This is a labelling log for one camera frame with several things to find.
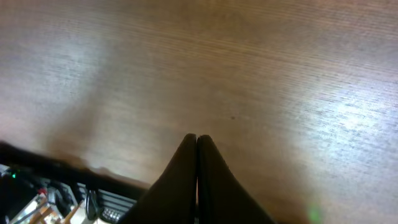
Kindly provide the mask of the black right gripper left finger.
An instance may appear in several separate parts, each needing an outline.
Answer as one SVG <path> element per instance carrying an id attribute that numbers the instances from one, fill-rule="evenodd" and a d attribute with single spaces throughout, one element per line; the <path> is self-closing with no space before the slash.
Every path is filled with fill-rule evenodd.
<path id="1" fill-rule="evenodd" d="M 193 223 L 197 192 L 197 137 L 187 134 L 159 179 L 119 223 Z"/>

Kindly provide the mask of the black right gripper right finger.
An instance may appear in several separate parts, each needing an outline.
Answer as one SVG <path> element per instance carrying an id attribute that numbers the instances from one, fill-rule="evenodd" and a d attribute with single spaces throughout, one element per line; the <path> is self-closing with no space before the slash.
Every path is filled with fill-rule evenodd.
<path id="1" fill-rule="evenodd" d="M 200 223 L 275 222 L 234 177 L 210 136 L 198 138 L 197 159 Z"/>

